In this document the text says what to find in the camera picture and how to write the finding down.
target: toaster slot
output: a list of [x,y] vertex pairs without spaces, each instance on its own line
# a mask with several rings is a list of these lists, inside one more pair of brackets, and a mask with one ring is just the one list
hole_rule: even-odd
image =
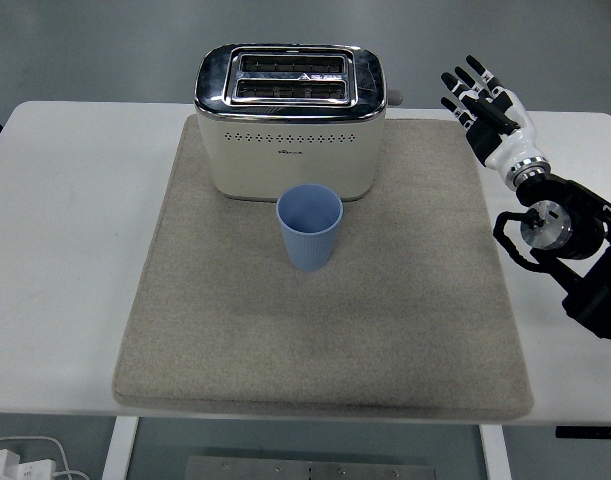
[[255,100],[344,100],[345,84],[333,81],[241,80],[238,82],[236,96],[239,98],[253,98]]
[[243,55],[243,72],[297,72],[338,74],[345,72],[345,57],[332,55]]

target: white toaster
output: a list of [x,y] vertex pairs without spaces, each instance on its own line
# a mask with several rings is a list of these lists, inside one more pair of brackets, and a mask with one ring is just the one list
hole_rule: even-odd
[[194,104],[212,181],[229,197],[320,183],[353,200],[372,185],[387,94],[365,49],[225,45],[203,59]]

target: white table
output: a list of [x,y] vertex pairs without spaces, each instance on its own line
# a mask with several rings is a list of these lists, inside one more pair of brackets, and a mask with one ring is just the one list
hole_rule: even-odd
[[[193,111],[70,102],[14,111],[0,136],[0,412],[201,416],[124,407],[111,390]],[[441,110],[388,116],[451,119]],[[554,173],[611,201],[611,117],[534,112],[533,120]],[[491,222],[500,211],[524,211],[496,172],[481,167],[480,175]],[[611,341],[566,317],[564,291],[549,276],[499,256],[535,397],[516,423],[611,424]],[[588,262],[579,263],[585,273]]]

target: gray mat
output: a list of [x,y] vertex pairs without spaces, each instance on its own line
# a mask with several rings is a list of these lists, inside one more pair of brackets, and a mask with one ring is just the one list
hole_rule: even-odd
[[533,399],[456,122],[388,120],[329,263],[291,266],[273,203],[209,177],[194,116],[126,328],[114,395],[223,414],[505,420]]

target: robotic hand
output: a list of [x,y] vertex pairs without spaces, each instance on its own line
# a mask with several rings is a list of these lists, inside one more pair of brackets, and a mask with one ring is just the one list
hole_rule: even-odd
[[[523,268],[550,274],[567,292],[567,315],[599,338],[611,339],[611,204],[571,180],[551,174],[535,146],[536,129],[516,95],[474,57],[467,63],[482,85],[457,67],[454,76],[441,78],[458,106],[443,97],[441,103],[466,130],[476,158],[498,171],[516,192],[526,213],[503,212],[496,219],[494,237]],[[523,258],[504,234],[507,221],[521,222],[521,236],[532,247],[537,263]],[[581,277],[559,259],[589,258],[609,246],[590,271]]]

